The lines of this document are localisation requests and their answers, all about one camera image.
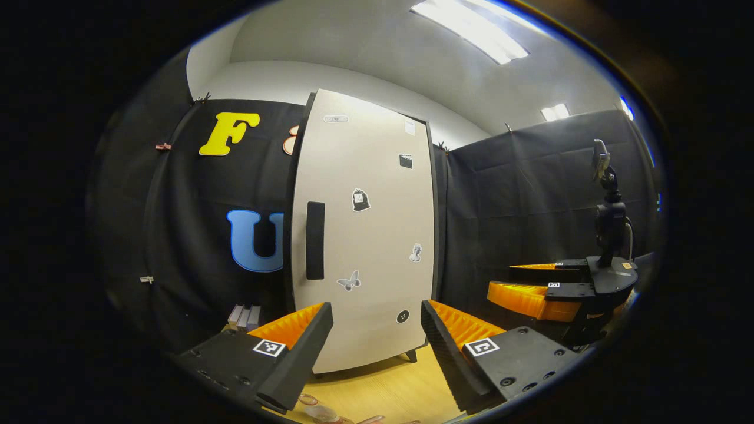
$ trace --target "fluorescent light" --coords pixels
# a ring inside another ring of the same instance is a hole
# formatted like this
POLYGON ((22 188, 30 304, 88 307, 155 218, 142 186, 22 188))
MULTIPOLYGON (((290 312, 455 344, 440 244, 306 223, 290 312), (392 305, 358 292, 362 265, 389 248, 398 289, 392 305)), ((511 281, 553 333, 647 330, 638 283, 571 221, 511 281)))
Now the fluorescent light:
POLYGON ((633 110, 631 110, 630 107, 626 104, 626 100, 621 96, 621 108, 623 108, 623 111, 626 112, 626 115, 628 115, 628 119, 633 121, 633 110))
POLYGON ((472 5, 477 5, 477 6, 480 6, 481 8, 485 8, 494 14, 500 15, 508 20, 512 20, 513 22, 518 23, 521 26, 525 26, 526 28, 529 28, 530 30, 534 32, 545 34, 545 32, 539 29, 539 27, 536 26, 535 24, 518 16, 517 14, 509 11, 508 9, 501 8, 500 6, 496 5, 493 2, 486 2, 485 0, 464 0, 464 1, 471 3, 472 5))
POLYGON ((502 29, 452 0, 426 0, 412 12, 445 26, 489 55, 498 65, 529 55, 502 29))
POLYGON ((568 112, 568 108, 566 107, 565 103, 542 109, 542 116, 544 116, 544 119, 547 122, 568 118, 570 115, 571 114, 568 112))

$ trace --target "book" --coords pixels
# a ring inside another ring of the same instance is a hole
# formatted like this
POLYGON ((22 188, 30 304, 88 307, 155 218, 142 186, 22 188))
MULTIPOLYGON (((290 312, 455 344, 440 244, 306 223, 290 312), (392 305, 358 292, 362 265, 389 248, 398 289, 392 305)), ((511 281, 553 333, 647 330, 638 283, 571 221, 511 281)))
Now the book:
POLYGON ((251 331, 259 327, 259 313, 262 311, 261 306, 252 306, 249 311, 249 318, 247 319, 246 329, 251 331))
POLYGON ((251 312, 249 309, 244 309, 241 312, 241 317, 238 319, 238 330, 248 331, 247 330, 247 320, 249 319, 249 312, 251 312))
POLYGON ((233 330, 238 330, 238 319, 241 318, 241 313, 244 311, 243 305, 236 305, 233 308, 233 312, 228 317, 228 324, 230 324, 233 330))

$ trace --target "butterfly sticker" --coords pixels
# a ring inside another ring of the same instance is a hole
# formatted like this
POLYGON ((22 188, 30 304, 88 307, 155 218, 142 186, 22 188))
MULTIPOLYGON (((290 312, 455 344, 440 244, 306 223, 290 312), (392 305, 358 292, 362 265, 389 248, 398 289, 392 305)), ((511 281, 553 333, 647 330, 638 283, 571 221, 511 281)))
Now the butterfly sticker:
POLYGON ((361 285, 361 281, 359 281, 359 270, 357 269, 351 274, 350 280, 346 278, 338 278, 338 284, 343 286, 345 291, 351 291, 354 287, 359 287, 361 285))

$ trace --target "white ceiling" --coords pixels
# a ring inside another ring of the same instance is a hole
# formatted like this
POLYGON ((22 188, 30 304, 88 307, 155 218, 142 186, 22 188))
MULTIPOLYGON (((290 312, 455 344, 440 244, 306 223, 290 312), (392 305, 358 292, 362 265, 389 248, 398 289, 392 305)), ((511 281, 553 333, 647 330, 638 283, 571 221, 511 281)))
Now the white ceiling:
POLYGON ((547 35, 478 9, 529 53, 497 65, 436 23, 409 12, 420 0, 281 0, 254 11, 230 61, 291 60, 350 69, 422 94, 490 134, 614 109, 618 94, 582 57, 547 35))

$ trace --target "yellow letter f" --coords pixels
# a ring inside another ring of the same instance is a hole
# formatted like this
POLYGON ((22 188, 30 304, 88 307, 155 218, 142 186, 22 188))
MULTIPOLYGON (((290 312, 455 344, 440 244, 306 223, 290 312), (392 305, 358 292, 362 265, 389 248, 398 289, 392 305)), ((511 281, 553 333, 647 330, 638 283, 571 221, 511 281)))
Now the yellow letter f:
POLYGON ((205 156, 225 156, 231 148, 225 144, 230 137, 233 144, 241 141, 241 138, 246 133, 247 124, 250 127, 259 125, 259 115, 256 113, 231 113, 222 112, 218 113, 217 124, 215 129, 212 130, 210 139, 207 144, 199 149, 200 155, 205 156))

